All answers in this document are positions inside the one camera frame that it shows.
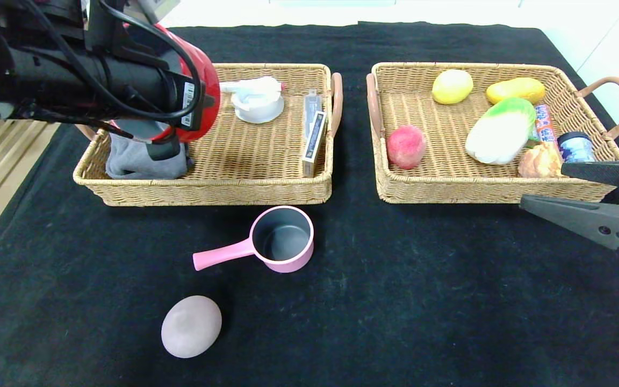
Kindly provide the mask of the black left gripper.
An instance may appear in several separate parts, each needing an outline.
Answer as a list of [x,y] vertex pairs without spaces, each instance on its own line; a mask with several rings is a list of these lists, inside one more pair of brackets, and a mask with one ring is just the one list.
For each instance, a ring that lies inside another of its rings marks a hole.
[[[197,68],[185,60],[168,60],[167,69],[141,69],[134,81],[134,90],[146,118],[198,130],[201,112],[202,82]],[[204,108],[215,106],[212,95],[204,95]]]

